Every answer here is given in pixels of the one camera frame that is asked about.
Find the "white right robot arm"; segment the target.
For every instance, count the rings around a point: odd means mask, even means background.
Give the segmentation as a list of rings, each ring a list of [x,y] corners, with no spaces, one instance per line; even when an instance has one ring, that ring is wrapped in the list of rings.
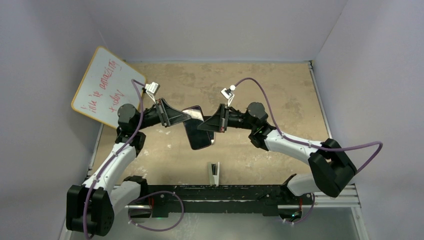
[[[248,138],[259,149],[295,158],[310,167],[308,174],[293,174],[282,185],[280,196],[288,204],[301,195],[322,192],[336,198],[358,170],[334,139],[308,141],[279,133],[268,123],[262,103],[252,102],[245,112],[220,104],[214,115],[198,126],[198,130],[224,133],[228,127],[250,130]]]

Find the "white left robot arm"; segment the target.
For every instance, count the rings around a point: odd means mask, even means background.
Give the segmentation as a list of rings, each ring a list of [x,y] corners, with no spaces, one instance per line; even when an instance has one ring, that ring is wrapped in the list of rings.
[[[137,175],[125,178],[115,187],[124,170],[144,147],[146,135],[141,129],[157,124],[170,127],[192,118],[170,107],[163,98],[142,111],[126,103],[118,108],[117,115],[117,137],[108,158],[81,185],[72,185],[66,195],[66,229],[84,233],[88,240],[107,235],[115,216],[128,204],[142,205],[156,195],[149,193],[147,180]]]

